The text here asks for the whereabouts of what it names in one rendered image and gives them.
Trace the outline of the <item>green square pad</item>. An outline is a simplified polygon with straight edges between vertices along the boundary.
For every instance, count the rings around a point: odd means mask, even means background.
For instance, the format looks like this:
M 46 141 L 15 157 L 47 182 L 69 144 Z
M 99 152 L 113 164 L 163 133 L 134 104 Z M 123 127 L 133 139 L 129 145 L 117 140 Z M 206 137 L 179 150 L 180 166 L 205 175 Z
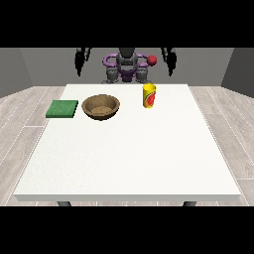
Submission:
M 47 118 L 72 118 L 74 116 L 77 100 L 54 100 L 47 113 Z

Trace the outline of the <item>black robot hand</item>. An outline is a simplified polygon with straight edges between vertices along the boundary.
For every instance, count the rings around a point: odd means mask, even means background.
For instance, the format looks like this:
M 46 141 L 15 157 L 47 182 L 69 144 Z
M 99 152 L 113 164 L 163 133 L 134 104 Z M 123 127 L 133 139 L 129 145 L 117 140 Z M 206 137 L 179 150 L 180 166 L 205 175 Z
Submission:
M 169 75 L 173 74 L 177 65 L 177 54 L 174 48 L 161 48 L 164 62 L 168 66 Z
M 75 57 L 74 57 L 74 65 L 77 71 L 77 75 L 81 75 L 81 70 L 85 62 L 89 60 L 91 48 L 77 48 Z

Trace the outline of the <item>yellow cup with melon print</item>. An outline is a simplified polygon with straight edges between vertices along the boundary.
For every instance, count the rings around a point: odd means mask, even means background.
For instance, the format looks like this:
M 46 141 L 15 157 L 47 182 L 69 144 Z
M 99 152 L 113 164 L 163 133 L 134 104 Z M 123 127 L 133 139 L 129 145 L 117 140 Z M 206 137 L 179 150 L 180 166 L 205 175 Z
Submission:
M 143 85 L 143 106 L 152 108 L 155 101 L 157 86 L 153 83 L 145 83 Z

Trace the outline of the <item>brown wooden bowl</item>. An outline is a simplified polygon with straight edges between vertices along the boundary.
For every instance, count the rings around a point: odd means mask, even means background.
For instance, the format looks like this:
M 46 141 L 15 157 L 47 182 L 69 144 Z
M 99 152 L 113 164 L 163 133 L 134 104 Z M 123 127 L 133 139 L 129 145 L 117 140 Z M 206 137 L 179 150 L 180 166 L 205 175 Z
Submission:
M 120 108 L 120 101 L 112 95 L 92 95 L 82 102 L 81 108 L 91 119 L 103 121 L 116 114 Z

